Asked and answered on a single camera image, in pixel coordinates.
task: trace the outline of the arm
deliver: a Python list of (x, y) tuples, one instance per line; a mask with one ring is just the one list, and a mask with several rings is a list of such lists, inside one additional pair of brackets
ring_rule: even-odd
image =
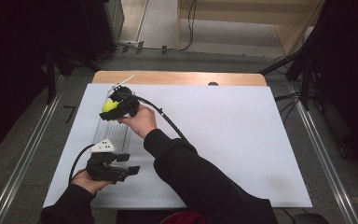
[(44, 224), (94, 223), (90, 203), (98, 190), (110, 183), (93, 181), (87, 171), (80, 171), (60, 199), (54, 205), (43, 208), (40, 215), (41, 222)]
[(145, 149), (155, 157), (157, 174), (190, 210), (204, 215), (210, 223), (277, 223), (269, 200), (248, 194), (200, 157), (188, 142), (171, 139), (157, 129), (149, 108), (142, 106), (137, 116), (120, 122), (145, 139)]

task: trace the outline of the gray floor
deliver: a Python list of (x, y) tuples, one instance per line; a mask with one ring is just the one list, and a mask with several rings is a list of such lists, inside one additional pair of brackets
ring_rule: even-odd
[[(153, 0), (150, 1), (150, 6), (157, 3)], [(153, 13), (151, 12), (153, 10), (154, 9), (149, 8), (147, 15), (152, 15)], [(150, 23), (145, 24), (146, 28), (144, 27), (141, 38), (144, 38), (145, 44), (150, 43), (153, 45), (151, 42), (153, 38), (146, 37), (148, 35), (151, 37), (157, 36), (156, 31), (153, 31), (151, 27), (147, 28), (147, 26), (150, 27)], [(259, 27), (252, 24), (246, 26), (249, 27), (249, 29), (259, 31), (258, 34), (255, 32), (252, 33), (251, 36), (255, 38), (261, 36), (263, 32), (270, 34), (268, 27)], [(264, 40), (269, 41), (257, 42), (258, 44), (256, 44), (256, 40), (249, 38), (249, 36), (246, 42), (249, 44), (243, 44), (240, 40), (237, 42), (232, 40), (234, 41), (234, 44), (232, 44), (234, 49), (237, 49), (235, 46), (240, 45), (243, 45), (242, 48), (239, 48), (240, 50), (238, 52), (234, 50), (223, 51), (227, 45), (222, 45), (222, 43), (226, 43), (224, 40), (227, 40), (227, 38), (223, 36), (222, 39), (220, 38), (222, 35), (220, 35), (219, 32), (217, 33), (217, 35), (210, 35), (213, 37), (213, 40), (210, 40), (208, 42), (209, 44), (202, 44), (199, 38), (203, 37), (196, 35), (197, 39), (195, 40), (194, 46), (192, 46), (194, 48), (190, 48), (189, 51), (186, 52), (169, 52), (166, 55), (161, 55), (158, 51), (143, 50), (141, 54), (135, 54), (133, 50), (130, 50), (127, 53), (117, 53), (102, 62), (100, 66), (105, 70), (255, 73), (272, 64), (274, 59), (280, 56), (282, 52), (276, 46), (276, 39), (274, 39), (273, 34), (265, 36)], [(6, 215), (3, 216), (3, 220), (0, 223), (37, 222), (38, 214), (48, 191), (49, 182), (54, 175), (55, 168), (65, 145), (66, 137), (71, 130), (74, 119), (71, 118), (69, 122), (67, 122), (71, 109), (65, 108), (65, 106), (79, 105), (86, 85), (92, 81), (92, 77), (93, 72), (91, 70), (87, 67), (80, 67), (75, 70), (71, 77), (64, 79), (65, 86), (62, 89), (60, 101), (36, 148), (36, 152), (21, 181), (21, 185), (15, 190), (13, 201), (7, 208)], [(268, 74), (266, 79), (274, 95), (290, 93), (289, 83), (280, 73), (273, 72)], [(34, 127), (46, 108), (46, 99), (47, 92), (44, 91), (29, 106), (28, 110), (25, 111), (18, 120), (5, 141), (0, 145), (0, 195), (3, 187), (10, 179), (23, 150), (27, 147)], [(283, 108), (289, 104), (289, 102), (290, 100), (279, 102), (277, 103), (277, 107)], [(328, 122), (325, 120), (323, 114), (317, 111), (312, 104), (310, 104), (310, 113), (320, 136), (324, 140), (324, 146), (328, 151), (328, 155), (337, 169), (337, 173), (345, 190), (348, 192), (358, 216), (358, 161), (348, 161), (341, 157), (339, 144), (331, 132)], [(307, 211), (323, 215), (330, 223), (345, 223), (346, 221), (343, 218), (331, 185), (315, 153), (315, 147), (310, 141), (310, 136), (296, 108), (290, 113), (285, 122), (285, 128), (314, 205), (313, 208), (307, 209)], [(287, 209), (287, 211), (291, 215), (304, 212), (300, 208)], [(96, 223), (115, 223), (115, 210), (95, 209), (93, 212), (96, 217)], [(275, 212), (280, 223), (291, 223), (290, 217), (287, 216), (282, 209), (276, 209)]]

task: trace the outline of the yellow ball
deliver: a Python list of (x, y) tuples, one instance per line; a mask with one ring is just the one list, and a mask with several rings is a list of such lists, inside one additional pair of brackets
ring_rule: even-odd
[(103, 104), (103, 113), (104, 112), (109, 112), (110, 110), (116, 108), (118, 105), (117, 101), (112, 101), (111, 99), (108, 99), (104, 104)]

